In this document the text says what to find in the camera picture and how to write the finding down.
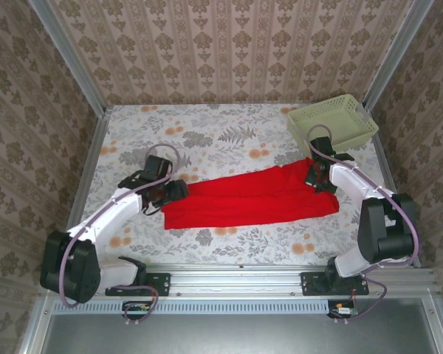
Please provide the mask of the red t-shirt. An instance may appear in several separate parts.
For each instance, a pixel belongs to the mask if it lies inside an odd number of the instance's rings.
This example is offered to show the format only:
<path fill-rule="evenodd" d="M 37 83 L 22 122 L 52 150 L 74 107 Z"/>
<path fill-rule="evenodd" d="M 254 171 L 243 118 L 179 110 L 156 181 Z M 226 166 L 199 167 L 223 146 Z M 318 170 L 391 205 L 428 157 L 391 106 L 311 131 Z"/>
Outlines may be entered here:
<path fill-rule="evenodd" d="M 321 218 L 340 205 L 330 192 L 305 184 L 311 159 L 189 184 L 189 196 L 162 208 L 164 227 L 251 226 Z"/>

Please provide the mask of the pale green plastic basket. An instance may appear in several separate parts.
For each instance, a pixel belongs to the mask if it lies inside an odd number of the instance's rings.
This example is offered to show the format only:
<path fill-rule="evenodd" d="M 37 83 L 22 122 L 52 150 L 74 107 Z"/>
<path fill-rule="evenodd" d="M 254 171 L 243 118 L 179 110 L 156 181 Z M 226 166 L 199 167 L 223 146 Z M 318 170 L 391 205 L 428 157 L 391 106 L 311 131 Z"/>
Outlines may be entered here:
<path fill-rule="evenodd" d="M 362 104 L 350 94 L 298 108 L 287 114 L 287 129 L 305 155 L 309 154 L 308 141 L 328 135 L 328 131 L 316 128 L 316 125 L 329 128 L 332 147 L 337 152 L 364 145 L 379 130 Z"/>

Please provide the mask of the floral table cover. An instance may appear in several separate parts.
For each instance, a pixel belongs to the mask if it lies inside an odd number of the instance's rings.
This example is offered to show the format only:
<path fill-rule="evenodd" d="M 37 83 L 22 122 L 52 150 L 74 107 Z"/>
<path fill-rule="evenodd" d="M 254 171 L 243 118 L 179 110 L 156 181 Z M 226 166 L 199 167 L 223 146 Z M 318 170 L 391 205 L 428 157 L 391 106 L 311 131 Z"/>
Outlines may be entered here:
<path fill-rule="evenodd" d="M 106 115 L 90 156 L 94 169 L 84 215 L 91 215 L 125 177 L 141 170 L 145 154 L 180 160 L 188 183 L 264 170 L 303 158 L 287 128 L 290 105 L 120 105 Z M 338 213 L 261 226 L 167 230 L 164 216 L 137 215 L 98 244 L 105 258 L 144 263 L 322 266 L 351 249 L 359 208 L 337 192 Z"/>

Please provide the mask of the grey metal panel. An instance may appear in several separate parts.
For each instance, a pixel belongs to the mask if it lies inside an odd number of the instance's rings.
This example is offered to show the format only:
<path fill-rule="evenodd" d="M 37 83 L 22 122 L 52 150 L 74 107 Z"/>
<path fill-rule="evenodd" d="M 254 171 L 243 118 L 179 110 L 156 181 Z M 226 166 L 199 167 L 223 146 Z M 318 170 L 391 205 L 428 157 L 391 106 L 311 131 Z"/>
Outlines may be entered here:
<path fill-rule="evenodd" d="M 438 354 L 422 311 L 386 307 L 348 324 L 318 315 L 56 316 L 43 354 Z"/>

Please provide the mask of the aluminium right table side rail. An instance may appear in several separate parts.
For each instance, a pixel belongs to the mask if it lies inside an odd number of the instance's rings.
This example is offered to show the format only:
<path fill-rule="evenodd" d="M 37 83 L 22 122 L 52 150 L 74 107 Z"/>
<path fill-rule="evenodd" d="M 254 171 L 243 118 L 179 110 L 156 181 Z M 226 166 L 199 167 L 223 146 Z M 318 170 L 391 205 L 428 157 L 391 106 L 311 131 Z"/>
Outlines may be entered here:
<path fill-rule="evenodd" d="M 380 134 L 376 132 L 372 140 L 384 179 L 384 186 L 376 188 L 381 204 L 377 207 L 378 214 L 372 218 L 380 222 L 378 264 L 407 266 L 415 261 L 419 252 L 416 205 L 409 194 L 396 191 Z"/>

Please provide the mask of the aluminium table side rail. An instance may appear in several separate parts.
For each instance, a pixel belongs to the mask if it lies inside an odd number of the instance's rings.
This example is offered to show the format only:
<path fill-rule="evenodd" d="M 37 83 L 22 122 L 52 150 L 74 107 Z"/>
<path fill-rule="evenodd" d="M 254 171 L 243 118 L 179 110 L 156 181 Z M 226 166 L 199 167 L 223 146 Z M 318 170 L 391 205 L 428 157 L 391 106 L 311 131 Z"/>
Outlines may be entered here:
<path fill-rule="evenodd" d="M 376 132 L 372 140 L 384 179 L 384 186 L 376 188 L 381 204 L 377 207 L 378 214 L 372 218 L 380 222 L 378 264 L 407 266 L 415 261 L 419 252 L 416 205 L 409 194 L 396 191 L 380 134 Z"/>
<path fill-rule="evenodd" d="M 97 166 L 97 161 L 99 159 L 100 151 L 103 146 L 103 141 L 108 130 L 110 117 L 111 109 L 109 108 L 104 112 L 104 115 L 97 120 L 95 132 L 92 136 L 89 151 L 86 157 L 85 164 L 83 166 L 79 185 L 69 215 L 68 223 L 66 225 L 67 230 L 71 229 L 73 226 L 78 225 L 83 217 L 86 200 L 88 198 L 89 190 L 92 185 L 92 179 L 95 173 L 95 168 Z"/>

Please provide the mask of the aluminium left table side rail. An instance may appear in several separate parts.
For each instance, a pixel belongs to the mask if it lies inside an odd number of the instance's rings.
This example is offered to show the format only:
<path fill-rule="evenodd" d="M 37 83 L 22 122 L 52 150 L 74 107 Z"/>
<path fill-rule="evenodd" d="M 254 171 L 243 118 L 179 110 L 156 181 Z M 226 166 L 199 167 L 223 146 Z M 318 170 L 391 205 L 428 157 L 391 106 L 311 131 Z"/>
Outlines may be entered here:
<path fill-rule="evenodd" d="M 103 141 L 108 130 L 110 117 L 111 109 L 109 108 L 104 112 L 104 115 L 97 120 L 95 132 L 92 136 L 89 151 L 86 157 L 85 164 L 83 166 L 79 185 L 69 215 L 68 223 L 66 225 L 67 230 L 71 229 L 73 226 L 78 225 L 83 217 L 86 200 L 88 198 L 89 190 L 92 185 L 92 179 L 95 173 L 95 168 L 97 166 L 97 161 L 99 159 L 100 151 L 103 146 Z"/>

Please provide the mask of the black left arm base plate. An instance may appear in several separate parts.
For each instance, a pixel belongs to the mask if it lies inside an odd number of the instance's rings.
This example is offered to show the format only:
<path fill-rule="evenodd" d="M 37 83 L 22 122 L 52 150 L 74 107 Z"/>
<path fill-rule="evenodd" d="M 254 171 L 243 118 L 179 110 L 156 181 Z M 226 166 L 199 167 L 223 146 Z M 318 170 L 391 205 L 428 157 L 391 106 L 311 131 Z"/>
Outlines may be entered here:
<path fill-rule="evenodd" d="M 152 287 L 158 291 L 159 296 L 168 296 L 171 286 L 171 275 L 169 273 L 146 273 L 142 276 L 137 276 L 131 286 L 144 285 Z M 154 292 L 151 289 L 116 289 L 109 288 L 105 291 L 106 296 L 153 296 Z"/>

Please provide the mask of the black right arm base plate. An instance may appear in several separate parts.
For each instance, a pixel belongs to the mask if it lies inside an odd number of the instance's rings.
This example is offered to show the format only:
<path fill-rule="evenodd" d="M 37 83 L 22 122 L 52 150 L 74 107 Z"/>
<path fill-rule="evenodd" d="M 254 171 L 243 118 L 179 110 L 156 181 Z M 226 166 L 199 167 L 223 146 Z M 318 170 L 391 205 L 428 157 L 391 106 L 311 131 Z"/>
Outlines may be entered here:
<path fill-rule="evenodd" d="M 343 278 L 330 277 L 325 272 L 303 272 L 301 287 L 304 296 L 369 295 L 368 283 L 361 276 Z"/>

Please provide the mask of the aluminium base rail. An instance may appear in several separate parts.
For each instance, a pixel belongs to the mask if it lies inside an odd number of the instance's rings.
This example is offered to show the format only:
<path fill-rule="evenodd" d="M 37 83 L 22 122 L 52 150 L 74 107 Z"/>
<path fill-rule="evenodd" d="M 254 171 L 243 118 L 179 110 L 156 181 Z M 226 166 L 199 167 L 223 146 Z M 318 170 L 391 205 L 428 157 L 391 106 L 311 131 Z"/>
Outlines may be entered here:
<path fill-rule="evenodd" d="M 169 299 L 299 299 L 301 274 L 324 271 L 322 265 L 190 265 L 153 263 L 150 273 L 169 273 Z M 368 277 L 384 284 L 388 299 L 438 296 L 433 271 L 426 268 L 379 268 Z"/>

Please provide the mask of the aluminium right frame post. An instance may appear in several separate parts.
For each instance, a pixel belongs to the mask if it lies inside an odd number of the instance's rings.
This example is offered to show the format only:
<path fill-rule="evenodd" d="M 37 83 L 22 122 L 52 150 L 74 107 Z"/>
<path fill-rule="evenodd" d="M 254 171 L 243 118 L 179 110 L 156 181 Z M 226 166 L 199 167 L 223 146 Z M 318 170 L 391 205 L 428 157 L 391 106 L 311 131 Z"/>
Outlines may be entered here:
<path fill-rule="evenodd" d="M 363 108 L 366 112 L 371 113 L 374 109 L 433 3 L 434 0 L 413 0 L 411 8 L 365 94 Z"/>

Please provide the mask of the aluminium frame post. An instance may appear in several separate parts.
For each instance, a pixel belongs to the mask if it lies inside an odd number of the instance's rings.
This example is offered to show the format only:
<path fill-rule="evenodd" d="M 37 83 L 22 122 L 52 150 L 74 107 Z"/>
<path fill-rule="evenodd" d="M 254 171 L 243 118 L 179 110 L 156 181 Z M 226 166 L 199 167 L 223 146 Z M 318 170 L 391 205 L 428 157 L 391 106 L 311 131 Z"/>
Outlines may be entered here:
<path fill-rule="evenodd" d="M 413 0 L 411 8 L 365 94 L 363 108 L 366 112 L 371 113 L 374 109 L 433 3 L 434 0 Z"/>
<path fill-rule="evenodd" d="M 59 21 L 57 13 L 53 10 L 48 0 L 29 0 L 29 3 L 69 67 L 72 76 L 78 83 L 96 116 L 98 118 L 104 117 L 106 104 L 98 92 L 91 75 L 80 60 L 78 51 L 72 44 L 71 38 L 66 34 L 64 26 Z"/>

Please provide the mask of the aluminium left frame post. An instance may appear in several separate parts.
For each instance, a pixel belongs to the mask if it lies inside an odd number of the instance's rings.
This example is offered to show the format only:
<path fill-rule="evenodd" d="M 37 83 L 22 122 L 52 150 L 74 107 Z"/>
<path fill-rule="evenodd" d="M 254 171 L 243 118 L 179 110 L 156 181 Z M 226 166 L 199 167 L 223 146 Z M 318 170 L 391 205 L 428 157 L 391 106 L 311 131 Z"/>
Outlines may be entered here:
<path fill-rule="evenodd" d="M 98 118 L 104 117 L 106 104 L 98 92 L 91 75 L 80 60 L 78 51 L 72 44 L 71 38 L 66 34 L 64 26 L 59 21 L 57 13 L 53 10 L 48 0 L 29 0 L 29 3 L 69 67 L 72 76 L 78 83 L 96 116 Z"/>

